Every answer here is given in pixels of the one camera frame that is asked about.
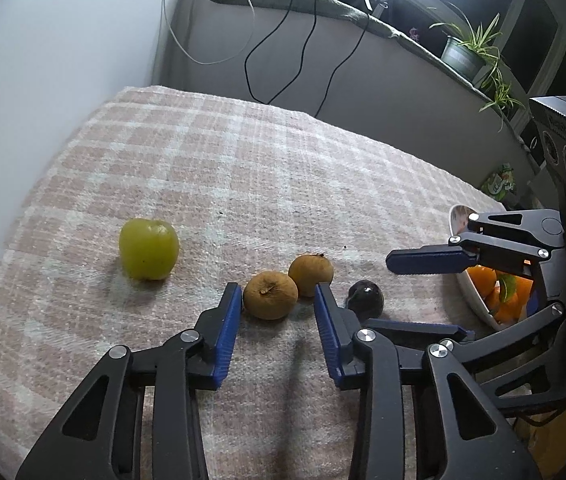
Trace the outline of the dark purple plum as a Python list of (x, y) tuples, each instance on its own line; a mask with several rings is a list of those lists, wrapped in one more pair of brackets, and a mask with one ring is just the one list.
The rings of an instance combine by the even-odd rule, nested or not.
[(360, 280), (348, 290), (345, 307), (351, 310), (360, 322), (369, 318), (379, 318), (384, 310), (383, 292), (372, 281)]

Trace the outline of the green snack packet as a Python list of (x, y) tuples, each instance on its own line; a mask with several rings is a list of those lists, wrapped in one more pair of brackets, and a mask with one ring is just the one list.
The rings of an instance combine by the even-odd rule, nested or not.
[(508, 162), (492, 171), (480, 187), (481, 192), (498, 202), (502, 202), (508, 193), (514, 193), (515, 188), (514, 168)]

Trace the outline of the orange in bowl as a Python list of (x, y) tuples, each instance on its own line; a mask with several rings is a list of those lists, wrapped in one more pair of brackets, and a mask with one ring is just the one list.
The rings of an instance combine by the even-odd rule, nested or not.
[(467, 274), (494, 322), (512, 325), (527, 316), (533, 281), (486, 266), (471, 266)]

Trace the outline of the white ceramic bowl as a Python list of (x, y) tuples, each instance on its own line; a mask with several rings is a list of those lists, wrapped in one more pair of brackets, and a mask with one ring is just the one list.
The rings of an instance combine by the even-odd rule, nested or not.
[[(466, 229), (468, 217), (475, 211), (469, 206), (462, 204), (453, 205), (449, 210), (449, 231), (451, 236), (458, 235)], [(477, 315), (477, 318), (494, 330), (505, 330), (511, 324), (500, 324), (491, 314), (488, 306), (480, 296), (479, 290), (470, 278), (467, 271), (457, 276), (462, 294), (469, 307)]]

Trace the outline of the brown round fruit far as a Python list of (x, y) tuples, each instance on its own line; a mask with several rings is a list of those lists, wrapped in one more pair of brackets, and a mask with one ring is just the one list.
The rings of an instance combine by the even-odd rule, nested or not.
[(323, 254), (305, 254), (290, 264), (288, 276), (297, 285), (301, 297), (312, 298), (317, 284), (333, 281), (334, 267)]

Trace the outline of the brown round fruit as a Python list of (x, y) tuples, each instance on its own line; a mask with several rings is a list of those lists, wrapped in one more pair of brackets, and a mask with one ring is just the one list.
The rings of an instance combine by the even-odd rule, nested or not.
[(297, 285), (287, 274), (263, 271), (247, 283), (243, 303), (246, 311), (254, 318), (276, 321), (292, 312), (298, 297)]
[(334, 267), (323, 254), (305, 254), (290, 264), (288, 276), (297, 285), (301, 297), (312, 298), (317, 284), (333, 281)]

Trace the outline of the brown round fruit near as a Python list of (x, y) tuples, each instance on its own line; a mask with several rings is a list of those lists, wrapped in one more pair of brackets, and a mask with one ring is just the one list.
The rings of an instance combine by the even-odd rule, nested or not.
[(298, 297), (297, 285), (287, 274), (263, 271), (247, 283), (243, 303), (246, 311), (254, 318), (276, 321), (292, 312)]

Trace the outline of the potted spider plant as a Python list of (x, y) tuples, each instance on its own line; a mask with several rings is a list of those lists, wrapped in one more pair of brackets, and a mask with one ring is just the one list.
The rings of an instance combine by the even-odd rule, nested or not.
[(528, 114), (529, 110), (524, 101), (514, 96), (513, 84), (503, 75), (502, 52), (496, 45), (496, 40), (502, 35), (501, 14), (496, 12), (487, 25), (483, 22), (474, 25), (458, 6), (452, 2), (449, 6), (460, 14), (464, 25), (435, 22), (428, 26), (429, 29), (443, 29), (447, 33), (441, 61), (468, 82), (473, 82), (484, 68), (487, 70), (478, 84), (480, 91), (487, 91), (487, 101), (478, 112), (495, 112), (500, 118), (502, 130), (515, 113), (521, 110)]

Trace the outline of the green apple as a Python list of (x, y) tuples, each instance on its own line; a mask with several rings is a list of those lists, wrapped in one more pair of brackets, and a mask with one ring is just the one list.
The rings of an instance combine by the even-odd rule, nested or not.
[(176, 265), (180, 242), (164, 220), (133, 218), (119, 233), (119, 258), (132, 280), (163, 281)]

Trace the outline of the pink plaid tablecloth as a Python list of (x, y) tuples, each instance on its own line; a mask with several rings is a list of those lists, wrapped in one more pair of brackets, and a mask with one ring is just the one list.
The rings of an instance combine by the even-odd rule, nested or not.
[[(366, 278), (388, 318), (484, 334), (454, 276), (385, 266), (390, 250), (444, 242), (457, 204), (496, 210), (447, 171), (304, 113), (122, 90), (50, 163), (0, 257), (0, 474), (13, 478), (110, 347), (158, 346), (229, 282), (286, 271), (304, 254), (333, 263), (337, 299)], [(176, 231), (179, 257), (163, 281), (123, 271), (119, 233), (133, 218)]]

